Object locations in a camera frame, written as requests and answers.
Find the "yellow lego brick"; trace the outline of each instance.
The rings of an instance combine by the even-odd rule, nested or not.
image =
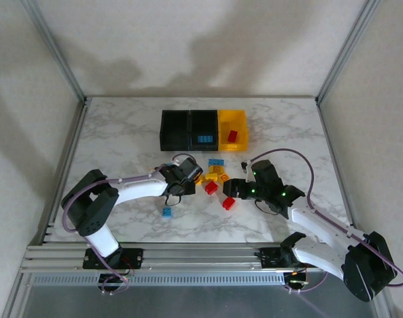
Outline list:
[[[206,181],[206,179],[205,179],[204,176],[201,174],[200,177],[197,178],[196,184],[199,186],[199,185],[202,184],[204,181]]]
[[[221,174],[220,176],[219,176],[219,179],[218,179],[218,181],[219,181],[219,183],[221,184],[221,185],[223,185],[223,183],[225,182],[225,181],[228,181],[229,180],[229,176],[227,175],[227,174]]]
[[[223,166],[210,166],[209,173],[217,174],[218,176],[220,176],[221,174],[225,173],[225,169]]]
[[[217,174],[206,174],[206,180],[217,181]]]

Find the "cable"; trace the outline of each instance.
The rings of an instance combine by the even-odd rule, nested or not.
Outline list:
[[[179,156],[187,156],[188,158],[191,158],[194,161],[194,163],[197,163],[197,160],[191,154],[187,154],[186,152],[176,154],[175,156],[172,157],[171,161],[174,161]]]
[[[257,207],[259,210],[261,210],[263,213],[271,214],[271,215],[278,215],[278,214],[279,214],[279,213],[271,213],[271,212],[263,211],[263,210],[257,205],[257,203],[259,203],[259,202],[262,202],[262,201],[261,201],[261,200],[255,200],[255,205],[256,205],[256,207]]]
[[[179,196],[179,200],[178,200],[178,202],[177,203],[174,203],[174,204],[168,204],[168,200],[169,200],[169,195],[166,197],[166,200],[165,200],[165,202],[164,202],[164,204],[165,204],[165,206],[167,206],[167,207],[173,207],[173,206],[175,206],[175,205],[178,205],[178,204],[180,204],[181,203],[181,198],[182,198],[182,195],[180,195]]]
[[[311,201],[311,194],[312,194],[312,190],[314,188],[314,181],[315,181],[315,174],[314,174],[314,167],[312,166],[312,164],[310,163],[310,161],[300,152],[298,152],[297,150],[294,149],[289,149],[289,148],[277,148],[277,149],[273,149],[273,150],[269,150],[264,152],[263,154],[260,154],[256,157],[254,157],[253,159],[250,160],[250,164],[251,162],[254,162],[255,160],[258,160],[260,157],[265,156],[267,154],[272,154],[273,152],[279,152],[279,151],[287,151],[287,152],[293,152],[294,154],[297,154],[298,156],[302,157],[302,159],[306,162],[306,164],[309,167],[310,170],[310,174],[311,174],[311,180],[310,180],[310,185],[309,185],[309,190],[308,190],[308,194],[306,196],[306,199],[308,201],[308,205],[309,207],[315,211],[315,214],[318,215],[319,217],[321,217],[324,221],[327,221],[329,224],[333,225],[334,227],[338,228],[340,231],[342,231],[343,233],[347,234],[348,230],[345,229],[344,227],[341,227],[340,225],[338,225],[336,222],[334,222],[333,220],[329,219],[328,217],[326,217],[325,215],[323,215],[322,213],[320,213],[317,209],[315,209],[314,205],[312,204]],[[367,249],[369,249],[373,254],[375,254],[375,256],[377,256],[378,258],[380,258],[384,263],[386,263],[387,265],[389,265],[391,268],[393,268],[395,271],[397,271],[402,277],[403,277],[403,271],[397,267],[392,261],[390,261],[387,257],[385,257],[384,255],[382,255],[379,251],[377,251],[375,248],[373,248],[371,245],[369,245],[368,243],[366,243],[363,239],[357,237],[354,234],[351,234],[350,237],[352,239],[355,239],[357,242],[359,242],[360,244],[362,244],[364,247],[366,247]],[[399,284],[388,284],[388,287],[403,287],[403,282],[399,283]]]
[[[122,293],[124,291],[126,291],[129,288],[129,281],[126,277],[124,277],[123,275],[121,275],[120,273],[118,273],[116,270],[114,270],[112,267],[110,267],[110,265],[108,265],[108,263],[106,263],[106,261],[104,260],[104,258],[100,255],[100,253],[98,253],[98,250],[91,244],[91,242],[86,238],[83,237],[84,240],[87,242],[87,244],[89,245],[89,247],[91,247],[91,249],[94,251],[94,254],[98,257],[98,259],[100,260],[100,262],[108,269],[110,270],[110,272],[115,275],[116,277],[118,277],[122,282],[125,283],[125,289],[124,290],[120,290],[120,291],[111,291],[110,295],[115,295],[117,293]],[[105,285],[106,281],[103,282],[103,286],[101,288],[101,291],[104,292],[104,285]]]
[[[135,275],[135,270],[134,270],[134,268],[131,266],[131,264],[129,264],[129,259],[126,257],[126,258],[122,258],[121,259],[124,263],[126,263],[126,265],[128,265],[128,272],[126,272],[125,274],[123,274],[122,275],[122,277],[123,278],[125,278],[125,279],[127,279],[128,277],[128,275],[129,275],[129,273],[131,273],[131,270],[133,271],[133,275],[132,276],[134,276]],[[108,281],[110,281],[110,280],[112,280],[113,279],[113,277],[114,276],[110,276],[110,277],[108,277],[108,278],[106,278],[105,280],[104,280],[104,282],[103,282],[103,284],[101,285],[101,292],[102,293],[104,293],[104,291],[105,291],[105,287],[106,287],[106,284],[108,283]],[[121,290],[121,291],[118,291],[118,290],[115,290],[115,291],[111,291],[110,292],[110,295],[114,295],[114,294],[116,294],[116,293],[122,293],[122,292],[124,292],[125,290],[127,290],[129,287],[127,286],[124,290]]]
[[[309,287],[309,288],[306,289],[306,290],[305,290],[305,289],[297,290],[298,293],[310,292],[310,291],[312,291],[312,290],[314,290],[314,289],[320,287],[320,286],[322,285],[322,283],[324,283],[324,281],[327,279],[327,277],[328,277],[328,272],[325,272],[325,275],[324,275],[323,278],[318,282],[318,284],[316,284],[316,285],[314,285],[314,286],[312,286],[312,287]],[[294,291],[294,289],[291,288],[289,285],[285,285],[284,288],[286,288],[289,292]]]

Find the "toy block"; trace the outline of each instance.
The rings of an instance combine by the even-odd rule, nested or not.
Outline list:
[[[229,142],[235,142],[237,140],[237,131],[230,131],[228,135]]]
[[[210,181],[205,188],[205,191],[208,195],[212,195],[217,190],[217,184],[213,181]]]
[[[209,173],[220,176],[221,174],[225,173],[225,168],[223,166],[210,166]]]
[[[225,199],[225,201],[222,203],[222,207],[229,211],[230,208],[233,207],[233,205],[235,204],[235,200],[232,197],[228,197],[227,199]]]
[[[197,136],[198,142],[205,144],[209,142],[213,142],[213,136]]]
[[[227,174],[221,174],[219,177],[218,177],[218,181],[219,181],[219,183],[221,184],[221,185],[223,185],[224,183],[225,183],[225,181],[228,181],[229,180],[229,176],[227,175]]]
[[[206,179],[205,179],[204,176],[201,174],[200,177],[197,178],[196,184],[199,186],[199,185],[202,184],[204,181],[206,181]]]
[[[217,174],[206,174],[206,180],[217,181]]]
[[[172,209],[170,207],[164,207],[162,216],[163,217],[171,217],[172,216]]]
[[[224,166],[225,161],[224,159],[209,159],[209,164],[208,166]]]

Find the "white marble tabletop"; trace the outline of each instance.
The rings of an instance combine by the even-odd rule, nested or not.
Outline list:
[[[347,222],[314,99],[94,98],[65,193],[91,169],[99,168],[108,178],[123,178],[169,162],[175,152],[161,152],[159,145],[163,109],[244,109],[249,149],[238,153],[192,152],[204,171],[209,158],[221,158],[231,178],[245,178],[241,161],[273,148],[293,148],[305,154],[314,166],[314,202]],[[310,174],[301,158],[285,152],[265,158],[275,165],[285,184],[307,192]],[[280,215],[262,213],[253,201],[237,199],[232,210],[226,211],[221,206],[224,199],[221,186],[210,196],[197,185],[195,195],[184,196],[172,208],[170,219],[162,217],[164,197],[146,197],[116,206],[107,224],[119,242],[279,242],[294,231],[313,236]],[[59,209],[46,241],[81,241],[78,235],[63,230],[62,212]]]

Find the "purple cable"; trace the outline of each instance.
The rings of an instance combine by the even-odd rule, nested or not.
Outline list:
[[[323,215],[322,213],[320,213],[317,209],[315,209],[314,205],[312,204],[312,201],[310,199],[311,194],[312,194],[312,190],[314,188],[314,181],[315,181],[315,174],[314,174],[314,167],[312,167],[311,163],[309,162],[309,160],[300,152],[298,152],[297,150],[293,150],[293,149],[289,149],[289,148],[277,148],[277,149],[273,149],[273,150],[269,150],[264,152],[263,154],[260,154],[256,157],[254,157],[253,159],[250,160],[250,162],[254,162],[255,160],[259,159],[262,156],[265,156],[267,154],[272,154],[273,152],[278,152],[278,151],[287,151],[287,152],[293,152],[294,154],[297,154],[298,156],[302,157],[303,160],[305,160],[306,164],[309,167],[310,170],[310,174],[311,174],[311,179],[310,179],[310,185],[309,185],[309,190],[308,190],[308,194],[306,196],[306,199],[308,200],[308,205],[311,209],[315,210],[315,214],[318,215],[319,217],[321,217],[324,221],[327,221],[328,223],[330,223],[331,225],[333,225],[334,227],[338,228],[340,231],[342,231],[343,233],[347,234],[348,230],[345,229],[344,227],[341,227],[340,225],[338,225],[336,222],[334,222],[333,220],[327,218],[325,215]],[[367,249],[369,249],[372,253],[374,253],[377,257],[379,257],[384,263],[386,263],[387,265],[389,265],[391,268],[393,268],[394,270],[396,270],[402,277],[403,277],[403,271],[397,267],[392,261],[390,261],[387,257],[385,257],[384,255],[382,255],[379,251],[377,251],[375,248],[373,248],[371,245],[369,245],[368,243],[366,243],[363,239],[357,237],[354,234],[351,234],[350,236],[352,239],[355,239],[357,242],[359,242],[360,244],[362,244],[364,247],[366,247]],[[399,284],[388,284],[388,287],[403,287],[403,282],[399,283]]]

